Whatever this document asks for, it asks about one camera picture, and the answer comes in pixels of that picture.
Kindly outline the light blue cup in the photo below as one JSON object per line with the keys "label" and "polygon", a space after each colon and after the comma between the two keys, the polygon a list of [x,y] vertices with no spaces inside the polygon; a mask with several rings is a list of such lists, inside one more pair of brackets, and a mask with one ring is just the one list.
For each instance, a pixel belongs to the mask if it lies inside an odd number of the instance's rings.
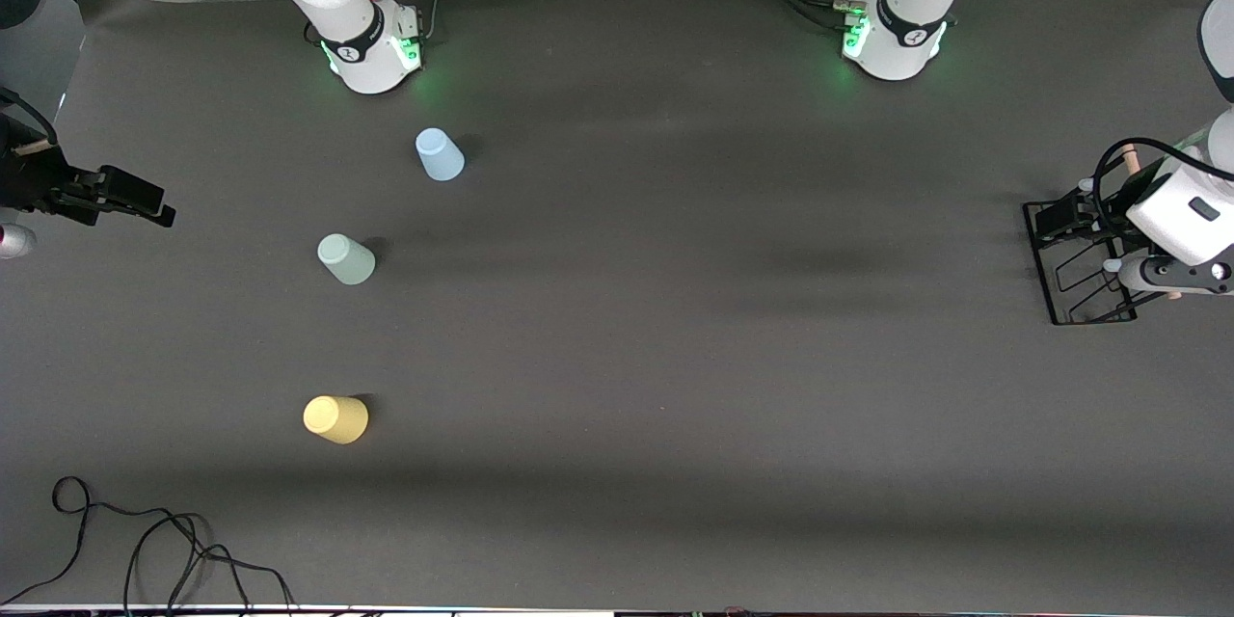
{"label": "light blue cup", "polygon": [[466,155],[444,130],[436,126],[422,130],[415,139],[415,147],[427,176],[436,181],[449,181],[466,167]]}

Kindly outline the black wire cup holder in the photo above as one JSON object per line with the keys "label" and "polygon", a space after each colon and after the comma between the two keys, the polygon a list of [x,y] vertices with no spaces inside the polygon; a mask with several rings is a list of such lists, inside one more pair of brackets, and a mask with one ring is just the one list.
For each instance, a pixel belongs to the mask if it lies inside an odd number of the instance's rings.
{"label": "black wire cup holder", "polygon": [[[1092,193],[1099,222],[1106,213],[1102,195],[1116,193],[1128,174],[1141,170],[1139,160],[1141,148],[1160,147],[1160,143],[1146,143],[1146,139],[1120,139],[1101,157],[1095,174],[1076,183],[1075,188]],[[1122,265],[1124,255],[1157,253],[1159,249],[1151,243],[1128,242],[1111,232],[1111,238],[1101,243],[1066,242],[1058,246],[1039,246],[1039,227],[1035,225],[1035,212],[1039,209],[1037,204],[1046,201],[1022,204],[1021,213],[1030,243],[1037,284],[1043,292],[1048,318],[1053,326],[1127,323],[1137,321],[1138,310],[1146,304],[1161,297],[1177,300],[1182,296],[1130,292],[1116,278],[1116,270]]]}

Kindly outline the pale green cup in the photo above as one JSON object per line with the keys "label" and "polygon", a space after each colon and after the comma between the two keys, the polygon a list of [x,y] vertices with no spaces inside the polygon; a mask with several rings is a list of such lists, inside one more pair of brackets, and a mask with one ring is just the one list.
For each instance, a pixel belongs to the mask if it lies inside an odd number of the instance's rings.
{"label": "pale green cup", "polygon": [[366,283],[376,269],[376,255],[347,234],[332,233],[320,239],[318,262],[343,284]]}

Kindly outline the yellow cup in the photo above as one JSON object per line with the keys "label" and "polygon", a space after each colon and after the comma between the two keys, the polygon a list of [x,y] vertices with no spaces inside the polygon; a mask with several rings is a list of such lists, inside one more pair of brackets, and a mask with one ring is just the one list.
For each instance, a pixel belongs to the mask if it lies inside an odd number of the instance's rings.
{"label": "yellow cup", "polygon": [[370,413],[365,402],[349,396],[320,394],[304,407],[304,424],[312,434],[334,444],[347,445],[366,431]]}

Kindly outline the dark grey table mat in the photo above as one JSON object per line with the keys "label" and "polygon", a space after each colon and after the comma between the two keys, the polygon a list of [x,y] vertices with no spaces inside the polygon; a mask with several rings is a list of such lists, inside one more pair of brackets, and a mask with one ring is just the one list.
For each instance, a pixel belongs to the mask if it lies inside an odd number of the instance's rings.
{"label": "dark grey table mat", "polygon": [[1207,1],[959,0],[881,84],[774,0],[442,0],[376,97],[290,2],[85,2],[67,155],[179,217],[0,262],[0,600],[77,475],[305,603],[1234,615],[1234,297],[1055,327],[1021,217],[1220,111]]}

